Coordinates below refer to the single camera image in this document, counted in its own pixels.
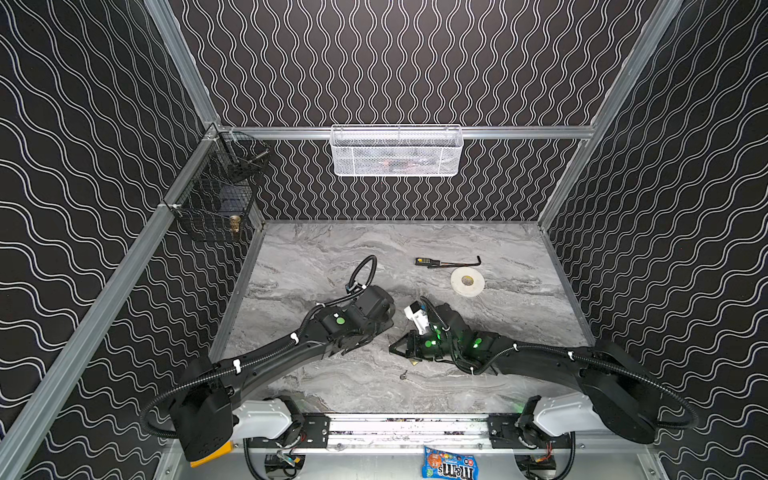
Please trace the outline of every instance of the wire basket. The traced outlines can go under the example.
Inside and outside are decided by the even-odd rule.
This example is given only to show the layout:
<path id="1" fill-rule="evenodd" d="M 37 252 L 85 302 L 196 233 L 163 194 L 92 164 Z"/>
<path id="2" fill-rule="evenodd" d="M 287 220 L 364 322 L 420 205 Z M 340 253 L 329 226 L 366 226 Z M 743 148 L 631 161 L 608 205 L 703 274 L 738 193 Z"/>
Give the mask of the wire basket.
<path id="1" fill-rule="evenodd" d="M 268 159 L 269 151 L 259 162 Z M 253 227 L 249 213 L 256 195 L 254 162 L 241 163 L 226 151 L 212 151 L 197 169 L 173 209 L 184 231 L 197 242 L 249 242 Z"/>
<path id="2" fill-rule="evenodd" d="M 464 140 L 458 125 L 333 125 L 333 171 L 344 177 L 452 177 Z"/>

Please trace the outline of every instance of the wavy line wallpaper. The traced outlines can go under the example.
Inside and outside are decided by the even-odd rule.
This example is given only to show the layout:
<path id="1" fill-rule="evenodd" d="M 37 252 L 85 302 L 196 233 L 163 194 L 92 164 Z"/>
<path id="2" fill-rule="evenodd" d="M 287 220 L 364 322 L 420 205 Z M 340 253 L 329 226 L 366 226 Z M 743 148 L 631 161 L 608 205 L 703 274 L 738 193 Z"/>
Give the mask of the wavy line wallpaper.
<path id="1" fill-rule="evenodd" d="M 223 134 L 233 153 L 246 135 Z M 466 141 L 454 177 L 338 177 L 327 141 L 279 141 L 258 179 L 268 220 L 536 221 L 576 140 Z"/>
<path id="2" fill-rule="evenodd" d="M 204 131 L 139 0 L 0 0 L 0 439 Z"/>
<path id="3" fill-rule="evenodd" d="M 222 123 L 586 125 L 655 0 L 170 0 Z"/>
<path id="4" fill-rule="evenodd" d="M 687 0 L 550 231 L 592 331 L 702 412 L 673 480 L 768 478 L 767 124 L 768 2 Z"/>
<path id="5" fill-rule="evenodd" d="M 23 478 L 153 477 L 165 441 L 139 432 L 138 412 L 207 355 L 247 247 L 195 243 L 174 223 Z"/>

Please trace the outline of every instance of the black wire basket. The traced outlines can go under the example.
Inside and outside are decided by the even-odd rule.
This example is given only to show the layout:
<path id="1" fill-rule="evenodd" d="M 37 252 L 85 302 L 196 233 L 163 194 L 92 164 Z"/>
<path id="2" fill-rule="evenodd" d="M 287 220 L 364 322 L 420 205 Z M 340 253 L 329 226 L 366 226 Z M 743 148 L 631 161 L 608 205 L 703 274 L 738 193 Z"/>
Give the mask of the black wire basket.
<path id="1" fill-rule="evenodd" d="M 269 161 L 269 149 L 248 157 L 211 151 L 172 209 L 182 229 L 197 242 L 250 242 L 254 177 Z"/>

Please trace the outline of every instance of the white tape roll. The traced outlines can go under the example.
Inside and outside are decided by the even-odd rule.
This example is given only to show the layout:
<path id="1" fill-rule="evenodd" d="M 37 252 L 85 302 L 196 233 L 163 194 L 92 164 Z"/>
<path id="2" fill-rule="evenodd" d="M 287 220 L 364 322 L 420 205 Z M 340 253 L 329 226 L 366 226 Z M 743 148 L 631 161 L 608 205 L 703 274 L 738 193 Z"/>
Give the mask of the white tape roll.
<path id="1" fill-rule="evenodd" d="M 474 268 L 460 266 L 451 273 L 451 287 L 461 296 L 477 296 L 485 288 L 485 279 Z"/>

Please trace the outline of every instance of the gray marble surface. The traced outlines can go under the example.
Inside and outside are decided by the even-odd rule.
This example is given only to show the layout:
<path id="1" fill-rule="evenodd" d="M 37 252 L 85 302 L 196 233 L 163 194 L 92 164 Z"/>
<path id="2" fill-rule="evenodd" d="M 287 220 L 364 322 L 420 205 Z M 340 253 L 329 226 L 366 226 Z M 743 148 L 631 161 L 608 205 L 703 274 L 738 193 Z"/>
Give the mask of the gray marble surface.
<path id="1" fill-rule="evenodd" d="M 396 302 L 394 327 L 344 357 L 301 367 L 256 396 L 290 394 L 307 411 L 322 412 L 517 412 L 530 396 L 569 391 L 524 376 L 473 377 L 434 362 L 413 366 L 387 350 L 412 328 L 402 309 L 423 294 L 435 304 L 450 303 L 476 329 L 586 345 L 532 224 L 270 223 L 226 356 L 293 331 L 316 300 L 343 295 L 352 270 L 371 253 L 379 259 L 374 284 Z M 476 255 L 485 290 L 473 298 L 451 289 L 452 269 L 413 264 L 416 257 L 470 262 Z"/>

